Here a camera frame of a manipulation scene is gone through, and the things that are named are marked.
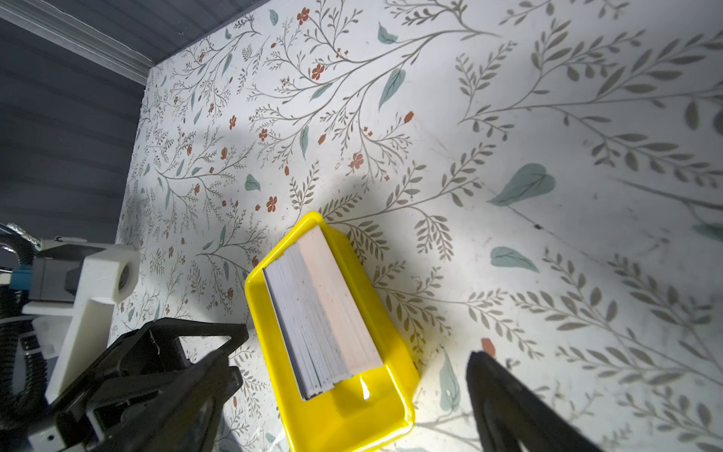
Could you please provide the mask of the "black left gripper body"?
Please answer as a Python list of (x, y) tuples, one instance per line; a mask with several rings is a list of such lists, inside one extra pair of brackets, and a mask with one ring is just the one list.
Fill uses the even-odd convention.
[(105, 451), (104, 442), (141, 414), (174, 378), (209, 353), (231, 354), (243, 324), (162, 318), (126, 333), (26, 428), (27, 451)]

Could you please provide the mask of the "yellow plastic card tray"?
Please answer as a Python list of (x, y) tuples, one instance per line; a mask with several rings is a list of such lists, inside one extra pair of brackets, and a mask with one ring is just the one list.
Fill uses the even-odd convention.
[(372, 451), (410, 433), (420, 376), (346, 236), (305, 215), (246, 298), (289, 447)]

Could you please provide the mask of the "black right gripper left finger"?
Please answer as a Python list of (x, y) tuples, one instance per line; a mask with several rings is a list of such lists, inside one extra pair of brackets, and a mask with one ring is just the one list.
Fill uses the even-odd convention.
[(216, 350), (171, 384), (104, 442), (105, 451), (210, 451), (224, 404), (243, 384), (228, 354)]

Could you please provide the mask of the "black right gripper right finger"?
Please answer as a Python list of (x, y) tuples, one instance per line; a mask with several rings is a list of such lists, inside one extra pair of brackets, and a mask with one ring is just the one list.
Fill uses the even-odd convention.
[(491, 355), (470, 355), (466, 381), (485, 451), (598, 451)]

